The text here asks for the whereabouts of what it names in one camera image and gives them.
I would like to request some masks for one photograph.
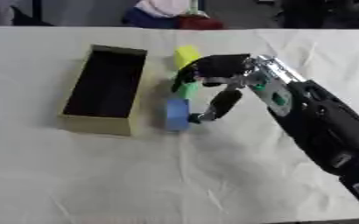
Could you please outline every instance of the white cloth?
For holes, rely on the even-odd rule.
[[[14,0],[0,0],[0,25],[11,25],[13,19],[13,10],[11,5]]]
[[[75,134],[56,113],[90,44],[146,49],[138,136]],[[359,113],[359,31],[0,27],[0,223],[270,223],[359,218],[359,203],[249,90],[182,135],[162,119],[177,46],[277,55]],[[192,111],[216,88],[203,88]]]
[[[141,0],[136,7],[157,18],[173,18],[189,10],[190,0]]]

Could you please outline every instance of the green block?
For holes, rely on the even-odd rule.
[[[198,88],[199,88],[199,85],[197,82],[183,84],[179,88],[179,90],[177,92],[177,96],[180,98],[183,98],[183,99],[190,100],[196,94]]]

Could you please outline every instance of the person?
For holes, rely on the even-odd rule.
[[[13,6],[14,4],[15,0],[0,0],[0,25],[51,25],[33,17],[28,17],[21,10]]]

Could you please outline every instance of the floor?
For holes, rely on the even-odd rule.
[[[121,26],[122,15],[138,0],[43,0],[44,20],[53,25]],[[278,9],[254,0],[207,0],[206,12],[229,29],[277,27],[273,17]],[[31,0],[18,6],[31,14]],[[359,224],[359,220],[307,222],[305,224]]]

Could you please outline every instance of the blue block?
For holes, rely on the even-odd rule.
[[[171,131],[189,128],[189,100],[173,97],[167,100],[165,128]]]

